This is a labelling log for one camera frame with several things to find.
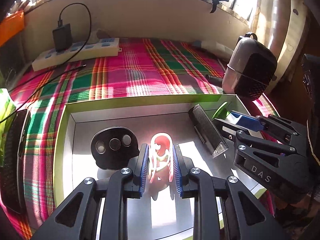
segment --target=circular hole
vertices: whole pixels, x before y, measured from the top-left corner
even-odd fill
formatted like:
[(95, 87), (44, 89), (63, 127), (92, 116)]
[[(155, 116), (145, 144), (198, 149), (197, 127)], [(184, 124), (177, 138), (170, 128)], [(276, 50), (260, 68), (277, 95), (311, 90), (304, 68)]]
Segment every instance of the circular hole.
[(120, 147), (121, 147), (121, 142), (120, 142), (119, 139), (113, 138), (113, 139), (111, 139), (111, 141), (110, 141), (110, 143), (109, 143), (109, 146), (110, 146), (110, 148), (111, 148), (112, 150), (117, 151), (117, 150), (119, 150)]
[(97, 149), (97, 152), (100, 154), (104, 154), (104, 152), (106, 151), (106, 147), (102, 141), (98, 141), (96, 143), (96, 149)]
[(125, 134), (123, 137), (122, 137), (122, 142), (124, 144), (124, 146), (130, 146), (131, 144), (131, 137), (127, 134)]

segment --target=power adapter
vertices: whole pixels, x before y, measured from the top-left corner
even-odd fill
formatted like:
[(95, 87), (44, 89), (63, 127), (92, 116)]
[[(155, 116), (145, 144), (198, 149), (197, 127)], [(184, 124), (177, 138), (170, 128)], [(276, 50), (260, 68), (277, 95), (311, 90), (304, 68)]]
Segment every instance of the power adapter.
[(72, 45), (70, 23), (63, 25), (62, 20), (58, 21), (58, 28), (52, 31), (54, 46), (57, 52), (69, 49)]

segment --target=black cable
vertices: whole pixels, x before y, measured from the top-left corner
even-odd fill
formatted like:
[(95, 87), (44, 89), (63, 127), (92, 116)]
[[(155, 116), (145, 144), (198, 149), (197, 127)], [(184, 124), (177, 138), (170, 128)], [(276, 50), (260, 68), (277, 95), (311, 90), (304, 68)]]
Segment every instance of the black cable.
[(75, 67), (75, 68), (66, 70), (65, 72), (62, 72), (61, 74), (59, 74), (59, 75), (55, 76), (54, 78), (48, 80), (48, 81), (47, 81), (46, 83), (44, 83), (42, 86), (38, 87), (38, 88), (36, 89), (36, 91), (34, 91), (34, 92), (32, 93), (32, 95), (31, 95), (26, 101), (24, 101), (16, 110), (14, 110), (14, 111), (13, 111), (11, 114), (9, 114), (6, 118), (2, 119), (2, 120), (0, 121), (0, 123), (6, 121), (6, 120), (9, 119), (11, 116), (13, 116), (16, 112), (18, 112), (18, 111), (21, 109), (21, 107), (23, 107), (23, 106), (24, 106), (41, 88), (43, 88), (45, 85), (51, 83), (53, 80), (55, 80), (56, 78), (62, 76), (62, 75), (65, 74), (65, 73), (82, 69), (82, 68), (84, 68), (85, 66), (86, 66), (86, 65), (82, 65), (82, 66), (80, 66), (80, 67)]
[[(14, 88), (11, 89), (11, 90), (9, 90), (9, 93), (12, 92), (13, 90), (15, 90), (16, 88), (21, 87), (21, 86), (29, 83), (31, 80), (34, 80), (34, 79), (37, 78), (38, 76), (41, 76), (41, 75), (43, 75), (43, 74), (46, 74), (46, 73), (48, 73), (48, 72), (50, 72), (50, 71), (53, 71), (53, 70), (55, 70), (56, 68), (64, 65), (64, 64), (67, 63), (69, 60), (73, 59), (76, 55), (78, 55), (78, 53), (79, 53), (79, 52), (84, 48), (84, 46), (88, 43), (88, 41), (89, 41), (89, 39), (90, 39), (90, 35), (91, 35), (91, 29), (92, 29), (92, 18), (91, 18), (90, 10), (89, 10), (89, 8), (88, 8), (85, 4), (79, 3), (79, 2), (70, 3), (69, 5), (65, 6), (65, 8), (69, 7), (70, 5), (74, 5), (74, 4), (83, 5), (83, 6), (87, 9), (88, 14), (89, 14), (89, 18), (90, 18), (89, 35), (88, 35), (87, 40), (84, 42), (83, 46), (82, 46), (75, 54), (73, 54), (70, 58), (68, 58), (65, 62), (63, 62), (63, 63), (61, 63), (61, 64), (59, 64), (59, 65), (56, 65), (54, 68), (48, 69), (48, 70), (46, 70), (46, 71), (44, 71), (44, 72), (42, 72), (42, 73), (40, 73), (40, 74), (38, 74), (38, 75), (35, 75), (34, 77), (30, 78), (29, 80), (27, 80), (27, 81), (25, 81), (25, 82), (17, 85), (16, 87), (14, 87)], [(65, 8), (62, 9), (62, 11), (61, 11), (61, 13), (60, 13), (60, 15), (59, 15), (59, 20), (58, 20), (58, 22), (62, 22), (62, 20), (61, 20), (61, 14), (62, 14), (62, 12), (65, 10)]]
[(316, 181), (312, 187), (312, 191), (311, 191), (311, 196), (310, 196), (310, 201), (309, 201), (309, 205), (308, 205), (308, 209), (304, 210), (298, 217), (297, 220), (294, 220), (292, 222), (290, 222), (289, 224), (285, 225), (284, 228), (288, 228), (294, 224), (297, 224), (297, 223), (300, 223), (302, 220), (304, 220), (307, 215), (310, 213), (311, 211), (311, 208), (312, 208), (312, 202), (313, 202), (313, 199), (315, 198), (315, 194), (316, 194), (316, 189), (317, 189), (317, 186), (319, 185), (319, 182)]

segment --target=power strip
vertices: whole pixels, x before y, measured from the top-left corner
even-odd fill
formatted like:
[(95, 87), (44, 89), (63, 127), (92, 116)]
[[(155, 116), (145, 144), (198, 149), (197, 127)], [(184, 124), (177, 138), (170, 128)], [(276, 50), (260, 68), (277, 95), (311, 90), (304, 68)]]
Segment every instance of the power strip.
[[(72, 46), (64, 51), (56, 52), (55, 49), (45, 51), (32, 63), (34, 71), (59, 65), (74, 55), (84, 44), (84, 41), (72, 44)], [(85, 60), (97, 57), (114, 57), (118, 56), (119, 38), (102, 39), (94, 44), (88, 44), (69, 62)]]

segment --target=bed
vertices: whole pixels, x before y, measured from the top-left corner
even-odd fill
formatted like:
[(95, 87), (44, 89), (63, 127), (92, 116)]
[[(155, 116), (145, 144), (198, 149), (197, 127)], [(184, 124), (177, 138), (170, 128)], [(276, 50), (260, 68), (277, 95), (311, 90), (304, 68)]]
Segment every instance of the bed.
[[(159, 39), (121, 39), (117, 57), (73, 62), (35, 78), (11, 93), (18, 106), (39, 86), (68, 69), (86, 65), (79, 71), (63, 74), (46, 85), (24, 106), (32, 114), (24, 157), (26, 215), (16, 215), (4, 206), (17, 232), (29, 239), (54, 211), (52, 183), (53, 155), (58, 125), (66, 103), (117, 97), (169, 94), (220, 94), (206, 74), (223, 77), (217, 58), (188, 43)], [(25, 73), (20, 83), (44, 72)], [(261, 114), (277, 115), (265, 95), (254, 104)]]

